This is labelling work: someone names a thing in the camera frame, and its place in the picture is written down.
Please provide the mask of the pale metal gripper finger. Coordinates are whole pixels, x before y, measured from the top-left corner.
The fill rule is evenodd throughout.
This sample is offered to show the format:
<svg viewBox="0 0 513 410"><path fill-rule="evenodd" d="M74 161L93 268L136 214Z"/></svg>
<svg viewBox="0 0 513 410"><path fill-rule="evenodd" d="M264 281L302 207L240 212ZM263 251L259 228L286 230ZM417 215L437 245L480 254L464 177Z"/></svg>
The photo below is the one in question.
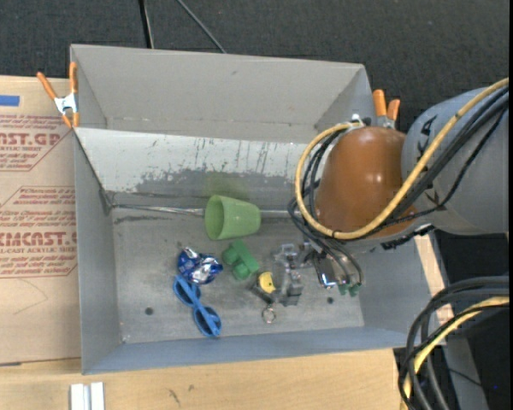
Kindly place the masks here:
<svg viewBox="0 0 513 410"><path fill-rule="evenodd" d="M281 280L279 302L284 307L296 306L304 290L302 276L298 271L285 272Z"/></svg>
<svg viewBox="0 0 513 410"><path fill-rule="evenodd" d="M307 249L295 243L284 243L274 252L274 260L289 271L302 269L306 257Z"/></svg>

